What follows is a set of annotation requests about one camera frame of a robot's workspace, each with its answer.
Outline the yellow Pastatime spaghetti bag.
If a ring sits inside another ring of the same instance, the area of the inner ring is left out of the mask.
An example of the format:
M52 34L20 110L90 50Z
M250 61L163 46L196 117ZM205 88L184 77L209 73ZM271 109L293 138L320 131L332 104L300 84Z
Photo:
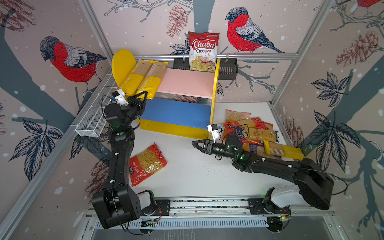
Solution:
M154 61L139 60L126 79L120 85L119 90L122 90L126 97L135 95L141 82L149 72Z
M139 86L136 94L141 94L144 91L148 92L147 100L152 100L160 86L160 83L167 70L168 62L154 61L149 72Z
M300 161L305 158L303 152L299 148L281 145L269 141L264 141L264 147L268 155L280 156Z

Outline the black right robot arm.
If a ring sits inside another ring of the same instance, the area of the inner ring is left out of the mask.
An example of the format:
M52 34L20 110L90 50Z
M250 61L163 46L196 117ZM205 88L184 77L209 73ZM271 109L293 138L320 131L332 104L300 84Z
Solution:
M232 166L240 172L265 174L293 183L303 200L314 208L328 210L331 206L334 180L310 159L283 161L262 157L243 150L242 142L234 135L223 144L205 139L193 141L192 146L204 154L231 159Z

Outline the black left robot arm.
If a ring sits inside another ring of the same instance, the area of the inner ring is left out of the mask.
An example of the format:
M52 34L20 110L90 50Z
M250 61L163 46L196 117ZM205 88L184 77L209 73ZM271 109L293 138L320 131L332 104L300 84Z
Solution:
M115 102L107 105L104 117L109 124L108 142L112 157L106 182L99 193L93 195L92 205L104 229L137 220L145 206L151 204L146 193L139 197L129 185L129 166L134 148L135 128L132 122L145 111L148 93L146 91L128 97L121 105Z

